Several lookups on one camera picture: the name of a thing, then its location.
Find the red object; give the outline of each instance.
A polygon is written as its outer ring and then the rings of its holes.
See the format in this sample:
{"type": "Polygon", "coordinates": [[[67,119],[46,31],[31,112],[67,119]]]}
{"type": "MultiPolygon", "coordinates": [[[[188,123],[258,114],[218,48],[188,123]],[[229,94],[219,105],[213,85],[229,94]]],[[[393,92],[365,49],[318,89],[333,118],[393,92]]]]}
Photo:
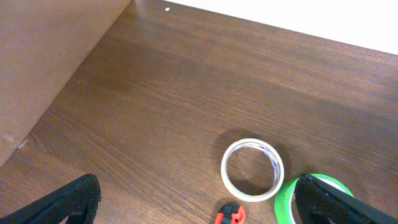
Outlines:
{"type": "Polygon", "coordinates": [[[240,205],[224,205],[218,212],[215,224],[242,224],[246,211],[240,205]]]}

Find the green tape roll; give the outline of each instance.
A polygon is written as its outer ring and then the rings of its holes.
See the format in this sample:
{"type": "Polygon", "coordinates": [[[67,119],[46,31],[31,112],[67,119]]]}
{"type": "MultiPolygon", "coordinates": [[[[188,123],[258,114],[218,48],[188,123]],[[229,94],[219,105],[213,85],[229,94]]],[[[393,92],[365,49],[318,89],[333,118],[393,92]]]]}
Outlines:
{"type": "MultiPolygon", "coordinates": [[[[340,181],[323,174],[311,174],[314,177],[326,182],[327,184],[345,192],[354,197],[354,195],[344,186],[340,181]]],[[[275,214],[278,223],[281,224],[295,224],[292,213],[292,196],[294,188],[299,178],[284,183],[275,198],[275,214]]]]}

